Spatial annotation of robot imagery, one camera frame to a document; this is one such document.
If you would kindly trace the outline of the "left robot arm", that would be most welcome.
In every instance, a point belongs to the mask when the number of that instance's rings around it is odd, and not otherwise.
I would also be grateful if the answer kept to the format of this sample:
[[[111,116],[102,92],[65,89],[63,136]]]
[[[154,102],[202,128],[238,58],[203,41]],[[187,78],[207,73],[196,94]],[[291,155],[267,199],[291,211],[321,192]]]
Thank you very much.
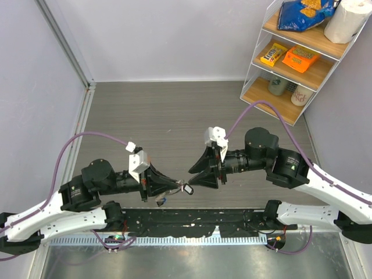
[[[83,168],[79,176],[63,184],[48,202],[22,213],[1,213],[1,252],[19,256],[32,252],[49,240],[79,231],[118,231],[125,218],[118,202],[101,204],[103,195],[139,192],[142,201],[188,189],[188,185],[157,171],[139,155],[129,157],[128,170],[114,171],[105,159]]]

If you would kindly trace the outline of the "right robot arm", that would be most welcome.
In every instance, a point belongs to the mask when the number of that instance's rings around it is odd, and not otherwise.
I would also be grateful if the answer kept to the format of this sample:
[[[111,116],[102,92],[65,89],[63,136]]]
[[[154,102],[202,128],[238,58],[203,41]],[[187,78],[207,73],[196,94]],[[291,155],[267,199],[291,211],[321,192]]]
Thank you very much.
[[[189,184],[217,189],[229,174],[263,170],[273,185],[294,189],[323,201],[323,206],[269,200],[262,218],[270,229],[308,225],[336,230],[352,241],[371,243],[371,195],[326,173],[299,152],[280,148],[276,135],[256,127],[245,134],[244,149],[228,150],[226,131],[209,127],[206,149],[190,168]]]

